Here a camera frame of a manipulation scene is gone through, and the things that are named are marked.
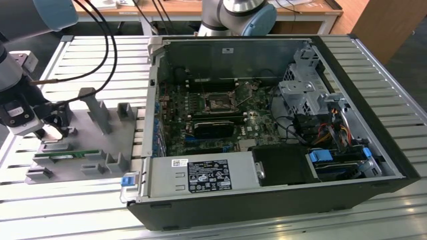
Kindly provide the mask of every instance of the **cable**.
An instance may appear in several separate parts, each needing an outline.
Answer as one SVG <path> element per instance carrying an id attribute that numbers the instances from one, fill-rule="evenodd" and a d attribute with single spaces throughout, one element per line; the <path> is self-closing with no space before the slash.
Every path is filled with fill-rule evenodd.
<path id="1" fill-rule="evenodd" d="M 291 12 L 294 12 L 294 13 L 297 13 L 297 14 L 303 14 L 301 11 L 295 11 L 295 5 L 294 5 L 294 3 L 291 3 L 290 0 L 286 0 L 286 1 L 294 6 L 294 10 L 293 10 L 291 8 L 287 8 L 286 6 L 283 6 L 283 5 L 281 4 L 281 2 L 279 2 L 278 0 L 275 0 L 275 2 L 278 3 L 278 5 L 279 5 L 282 8 L 285 8 L 286 10 L 290 10 Z"/>
<path id="2" fill-rule="evenodd" d="M 149 18 L 146 17 L 146 14 L 143 13 L 143 10 L 141 8 L 141 6 L 138 5 L 138 3 L 135 2 L 135 0 L 133 0 L 134 4 L 135 4 L 135 7 L 142 15 L 142 17 L 145 18 L 145 20 L 147 21 L 147 23 L 150 24 L 150 27 L 151 27 L 151 30 L 153 32 L 159 35 L 159 30 L 158 28 L 155 27 L 155 25 L 149 21 Z"/>
<path id="3" fill-rule="evenodd" d="M 351 142 L 353 142 L 351 132 L 350 132 L 350 130 L 349 130 L 343 125 L 339 125 L 339 127 L 341 127 L 342 130 L 345 130 L 346 136 L 347 136 L 347 140 L 349 140 L 349 145 L 351 145 Z"/>
<path id="4" fill-rule="evenodd" d="M 91 11 L 87 9 L 87 7 L 82 4 L 81 1 L 75 1 L 75 3 L 83 8 L 83 10 L 87 12 L 87 14 L 91 16 L 91 18 L 94 19 L 94 21 L 97 22 L 97 24 L 99 25 L 102 31 L 103 31 L 103 34 L 105 34 L 105 38 L 106 38 L 106 55 L 105 55 L 105 58 L 102 60 L 102 62 L 99 63 L 98 67 L 87 72 L 86 74 L 81 75 L 81 76 L 74 76 L 74 77 L 70 77 L 70 78 L 63 78 L 63 79 L 49 79 L 49 80 L 42 80 L 42 81 L 33 81 L 31 82 L 31 85 L 45 85 L 45 84 L 57 84 L 57 83 L 63 83 L 63 82 L 69 82 L 69 81 L 73 81 L 73 80 L 77 80 L 77 79 L 82 79 L 90 75 L 93 75 L 106 64 L 106 61 L 109 59 L 109 54 L 110 54 L 110 43 L 109 43 L 109 34 L 107 34 L 107 31 L 101 23 L 101 21 L 98 20 L 98 18 L 94 16 L 94 14 L 91 13 Z"/>
<path id="5" fill-rule="evenodd" d="M 303 14 L 303 13 L 302 13 L 301 11 L 295 11 L 295 5 L 294 5 L 294 3 L 290 2 L 290 0 L 286 0 L 286 1 L 289 2 L 289 4 L 293 5 L 293 8 L 294 8 L 294 9 L 290 9 L 290 8 L 285 7 L 285 6 L 279 3 L 279 1 L 275 0 L 275 2 L 278 3 L 278 5 L 279 5 L 282 8 L 285 8 L 286 10 L 290 10 L 290 11 L 294 13 L 294 21 L 293 21 L 293 25 L 291 25 L 291 33 L 293 33 L 293 31 L 294 31 L 294 25 L 295 25 L 295 22 L 297 22 L 297 14 Z"/>
<path id="6" fill-rule="evenodd" d="M 177 34 L 177 31 L 175 31 L 175 28 L 174 28 L 174 24 L 173 24 L 173 21 L 171 21 L 169 12 L 167 12 L 166 8 L 163 7 L 162 1 L 158 0 L 158 2 L 159 2 L 159 4 L 161 4 L 161 8 L 162 8 L 162 10 L 163 10 L 163 12 L 165 12 L 165 15 L 166 15 L 166 17 L 167 17 L 167 21 L 169 21 L 169 23 L 171 24 L 171 28 L 173 28 L 173 30 L 174 30 L 174 33 Z"/>
<path id="7" fill-rule="evenodd" d="M 281 138 L 281 140 L 285 140 L 283 143 L 287 143 L 289 140 L 298 140 L 297 138 L 293 138 L 293 137 L 290 137 L 290 135 L 289 135 L 289 133 L 290 133 L 290 132 L 289 132 L 290 127 L 294 127 L 294 124 L 290 124 L 290 125 L 286 127 L 286 129 L 287 129 L 287 131 L 286 131 L 286 138 Z"/>
<path id="8" fill-rule="evenodd" d="M 274 95 L 275 95 L 275 92 L 278 91 L 278 86 L 275 86 L 271 90 L 271 95 L 270 95 L 270 115 L 271 115 L 271 118 L 274 119 L 274 122 L 278 124 L 278 126 L 287 132 L 290 133 L 291 135 L 295 136 L 295 138 L 299 140 L 299 142 L 305 145 L 310 145 L 310 143 L 302 138 L 301 135 L 298 135 L 294 131 L 291 131 L 287 127 L 285 127 L 279 122 L 278 122 L 278 118 L 275 118 L 274 116 L 274 111 L 273 111 L 273 105 L 274 105 Z"/>
<path id="9" fill-rule="evenodd" d="M 159 13 L 159 16 L 161 16 L 161 19 L 162 19 L 162 22 L 163 22 L 163 25 L 165 25 L 165 30 L 166 30 L 166 34 L 170 35 L 170 31 L 169 31 L 169 26 L 166 24 L 166 20 L 163 19 L 163 15 L 161 13 L 161 10 L 159 10 L 159 7 L 158 7 L 158 4 L 157 4 L 157 0 L 151 0 L 153 1 L 153 4 L 154 4 L 154 7 Z"/>
<path id="10" fill-rule="evenodd" d="M 318 145 L 319 143 L 322 143 L 323 141 L 326 141 L 329 138 L 331 137 L 331 133 L 329 133 L 327 135 L 325 135 L 313 145 Z"/>
<path id="11" fill-rule="evenodd" d="M 114 32 L 113 32 L 113 29 L 111 29 L 110 26 L 109 26 L 109 22 L 107 22 L 107 20 L 106 20 L 106 18 L 105 18 L 105 16 L 103 16 L 103 14 L 102 14 L 101 11 L 98 10 L 98 8 L 94 6 L 94 4 L 91 3 L 91 1 L 90 1 L 90 0 L 85 0 L 85 2 L 91 6 L 91 8 L 94 9 L 94 11 L 97 12 L 99 18 L 102 19 L 102 21 L 103 21 L 103 23 L 105 23 L 105 25 L 106 25 L 107 31 L 109 31 L 110 36 L 111 36 L 113 48 L 114 48 L 114 63 L 113 63 L 113 69 L 111 69 L 110 76 L 109 76 L 105 84 L 101 86 L 99 89 L 97 89 L 94 92 L 91 92 L 91 93 L 89 93 L 89 94 L 86 94 L 86 95 L 78 96 L 78 97 L 75 97 L 75 98 L 73 98 L 73 99 L 70 99 L 70 100 L 67 100 L 67 101 L 62 101 L 62 102 L 57 103 L 57 104 L 54 105 L 54 108 L 55 108 L 55 109 L 58 109 L 58 107 L 61 107 L 61 106 L 65 106 L 65 105 L 70 104 L 71 102 L 79 101 L 79 100 L 87 98 L 87 97 L 90 97 L 90 96 L 97 95 L 97 94 L 106 88 L 107 84 L 109 84 L 110 81 L 113 80 L 114 75 L 115 75 L 115 72 L 117 72 L 117 68 L 118 68 L 118 59 L 119 59 L 119 57 L 118 57 L 118 44 L 117 44 L 117 39 L 115 39 L 115 35 L 114 35 Z M 83 7 L 83 10 L 85 10 L 87 13 L 90 13 L 90 10 L 89 10 L 86 7 Z"/>
<path id="12" fill-rule="evenodd" d="M 291 116 L 279 116 L 275 119 L 278 120 L 278 119 L 283 119 L 283 118 L 286 118 L 287 120 L 294 121 L 294 117 L 291 117 Z"/>

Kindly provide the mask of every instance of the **black cover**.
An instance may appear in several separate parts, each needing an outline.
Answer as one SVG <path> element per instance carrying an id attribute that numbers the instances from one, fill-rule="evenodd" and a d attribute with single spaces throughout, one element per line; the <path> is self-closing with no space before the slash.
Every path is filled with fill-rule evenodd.
<path id="1" fill-rule="evenodd" d="M 265 145 L 253 148 L 254 161 L 262 163 L 266 178 L 261 185 L 297 185 L 317 183 L 306 159 L 307 148 L 298 144 Z"/>

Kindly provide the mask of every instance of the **wooden desk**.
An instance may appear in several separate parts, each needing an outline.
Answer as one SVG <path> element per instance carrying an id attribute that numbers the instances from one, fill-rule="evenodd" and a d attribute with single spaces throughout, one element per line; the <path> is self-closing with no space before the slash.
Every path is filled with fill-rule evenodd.
<path id="1" fill-rule="evenodd" d="M 277 31 L 279 31 L 278 33 L 282 33 L 282 34 L 285 33 L 329 34 L 330 33 L 334 23 L 337 21 L 337 18 L 343 14 L 343 11 L 334 10 L 325 0 L 315 0 L 314 3 L 317 3 L 318 6 L 310 7 L 307 4 L 297 5 L 295 10 L 302 12 L 302 14 L 297 13 L 295 16 L 293 11 L 286 10 L 283 8 L 278 8 L 277 21 L 289 22 L 286 24 L 277 24 L 275 29 Z M 79 21 L 91 22 L 93 21 L 91 17 L 87 15 L 87 13 L 77 4 L 75 6 L 79 13 Z M 142 6 L 142 11 L 151 22 L 161 21 L 159 13 L 157 11 L 155 5 L 151 0 L 141 0 L 139 6 Z M 201 21 L 202 20 L 202 2 L 169 0 L 163 2 L 163 6 L 173 21 Z M 118 9 L 103 10 L 102 13 L 106 16 L 107 21 L 111 21 L 111 22 L 139 21 L 142 23 L 145 34 L 151 35 L 153 32 L 151 32 L 150 24 L 147 23 L 143 16 L 141 15 L 137 7 L 119 6 Z M 303 24 L 305 25 L 303 28 L 307 27 L 306 25 L 313 26 L 313 23 L 318 23 L 318 27 L 317 27 L 318 31 L 299 32 L 305 30 L 299 30 L 299 28 L 297 27 L 295 31 L 287 32 L 286 30 L 290 28 L 294 20 L 298 23 L 299 22 L 306 23 Z"/>

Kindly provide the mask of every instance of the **aluminum table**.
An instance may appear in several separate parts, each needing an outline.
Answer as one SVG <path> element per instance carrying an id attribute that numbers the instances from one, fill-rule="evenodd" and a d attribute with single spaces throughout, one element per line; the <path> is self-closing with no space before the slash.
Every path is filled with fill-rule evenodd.
<path id="1" fill-rule="evenodd" d="M 27 185 L 26 172 L 41 142 L 34 136 L 10 135 L 0 150 L 0 239 L 426 239 L 427 115 L 358 39 L 346 35 L 322 38 L 422 176 L 417 183 L 350 210 L 149 231 L 121 202 L 121 178 Z M 138 170 L 150 70 L 149 37 L 118 36 L 117 42 L 117 74 L 97 97 L 107 106 L 130 102 L 139 107 L 133 150 L 133 169 Z M 42 79 L 71 77 L 93 70 L 105 56 L 105 43 L 102 36 L 62 41 Z M 66 100 L 78 95 L 82 87 L 98 88 L 113 62 L 110 57 L 107 65 L 85 79 L 46 85 L 46 97 L 51 101 Z M 83 109 L 86 105 L 74 102 L 71 108 Z"/>

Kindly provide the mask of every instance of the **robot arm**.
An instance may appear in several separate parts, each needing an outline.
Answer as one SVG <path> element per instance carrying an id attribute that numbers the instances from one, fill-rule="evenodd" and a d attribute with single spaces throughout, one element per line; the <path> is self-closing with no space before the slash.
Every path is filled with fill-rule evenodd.
<path id="1" fill-rule="evenodd" d="M 3 43 L 38 36 L 78 23 L 73 0 L 0 0 L 0 123 L 15 135 L 42 130 L 35 107 L 50 103 Z"/>
<path id="2" fill-rule="evenodd" d="M 277 16 L 277 8 L 267 0 L 203 0 L 198 36 L 267 35 Z"/>

